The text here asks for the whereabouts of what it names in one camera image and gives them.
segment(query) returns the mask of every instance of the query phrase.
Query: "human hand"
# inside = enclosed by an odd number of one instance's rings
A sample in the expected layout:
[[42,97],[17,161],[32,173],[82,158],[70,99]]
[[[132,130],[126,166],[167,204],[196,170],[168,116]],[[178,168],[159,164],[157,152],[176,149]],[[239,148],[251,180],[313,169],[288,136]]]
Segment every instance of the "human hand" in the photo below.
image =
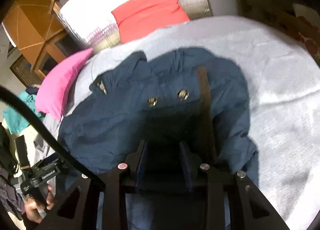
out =
[[[52,186],[48,184],[48,195],[46,198],[47,202],[47,210],[51,210],[54,206],[54,198],[52,195]],[[39,211],[42,211],[45,209],[45,205],[41,204],[39,201],[37,201],[34,198],[28,198],[26,202],[24,203],[24,208],[26,211],[27,218],[31,221],[34,221],[36,223],[41,223],[42,217],[39,215]]]

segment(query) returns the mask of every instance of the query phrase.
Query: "leather strap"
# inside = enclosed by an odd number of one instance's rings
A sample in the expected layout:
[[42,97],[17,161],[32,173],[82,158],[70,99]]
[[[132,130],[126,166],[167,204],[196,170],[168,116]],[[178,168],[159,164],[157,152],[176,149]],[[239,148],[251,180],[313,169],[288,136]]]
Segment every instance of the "leather strap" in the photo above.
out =
[[217,153],[215,149],[214,129],[211,119],[211,91],[205,67],[199,67],[198,82],[200,86],[200,119],[197,135],[197,147],[203,163],[215,164]]

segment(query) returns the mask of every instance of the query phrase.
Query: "teal garment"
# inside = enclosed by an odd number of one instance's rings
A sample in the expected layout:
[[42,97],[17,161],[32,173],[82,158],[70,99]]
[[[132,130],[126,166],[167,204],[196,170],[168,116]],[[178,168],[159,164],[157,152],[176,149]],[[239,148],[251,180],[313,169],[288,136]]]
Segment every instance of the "teal garment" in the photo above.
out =
[[[41,121],[44,119],[45,114],[39,113],[36,110],[36,95],[30,95],[23,91],[19,95],[19,98],[36,114],[37,117],[41,119]],[[21,131],[27,128],[29,125],[29,122],[13,108],[7,108],[5,111],[3,111],[3,117],[7,122],[7,126],[11,134],[20,134]]]

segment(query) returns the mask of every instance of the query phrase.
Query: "red cushion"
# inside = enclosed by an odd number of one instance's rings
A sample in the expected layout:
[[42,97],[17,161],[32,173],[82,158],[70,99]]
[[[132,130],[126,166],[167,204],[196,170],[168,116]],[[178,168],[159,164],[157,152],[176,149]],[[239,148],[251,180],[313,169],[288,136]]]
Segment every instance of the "red cushion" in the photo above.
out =
[[122,43],[140,39],[154,30],[189,21],[178,0],[129,0],[112,11]]

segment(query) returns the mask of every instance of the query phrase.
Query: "navy blue cloth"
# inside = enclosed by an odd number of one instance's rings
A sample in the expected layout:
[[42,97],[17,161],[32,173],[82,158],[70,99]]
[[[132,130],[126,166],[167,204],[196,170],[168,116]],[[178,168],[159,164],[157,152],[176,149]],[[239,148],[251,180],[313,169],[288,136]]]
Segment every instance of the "navy blue cloth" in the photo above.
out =
[[[211,90],[217,167],[231,173],[244,170],[257,185],[257,150],[247,136],[246,80],[234,62],[202,48],[177,49],[150,62],[143,52],[132,53],[114,70],[97,77],[90,86],[92,95],[63,119],[58,141],[94,173],[124,162],[141,139],[152,143],[150,148],[163,150],[153,152],[156,166],[149,171],[180,167],[165,148],[184,141],[197,152],[200,66],[207,70]],[[182,89],[189,93],[187,100],[177,97]],[[148,99],[153,97],[157,103],[150,107]]]

